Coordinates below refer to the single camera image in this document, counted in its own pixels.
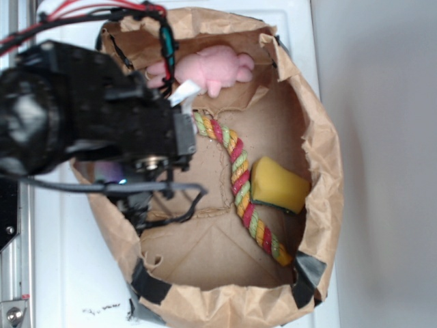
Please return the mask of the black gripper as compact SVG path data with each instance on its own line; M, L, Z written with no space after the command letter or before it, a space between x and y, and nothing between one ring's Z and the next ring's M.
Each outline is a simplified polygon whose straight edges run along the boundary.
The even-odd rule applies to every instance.
M106 196L123 213L137 234L144 230L184 223L195 212L193 200L179 217L148 221L154 192L168 200L176 190L197 188L195 183L175 183L173 170L186 171L196 151L195 126L191 104L197 96L197 84L183 82L169 99L147 89L137 99L132 113L123 112L115 120L111 136L116 138L121 157L102 162L102 181L112 186Z

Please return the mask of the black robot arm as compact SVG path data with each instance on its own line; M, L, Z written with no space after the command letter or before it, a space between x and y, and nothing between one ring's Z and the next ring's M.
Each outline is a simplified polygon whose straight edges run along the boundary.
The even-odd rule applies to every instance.
M150 89L139 72L124 74L108 55L46 41L1 73L1 175L30 185L107 196L137 232L170 224L149 221L155 192L206 190L177 183L196 151L189 114ZM107 162L122 177L92 184L37 179L63 162Z

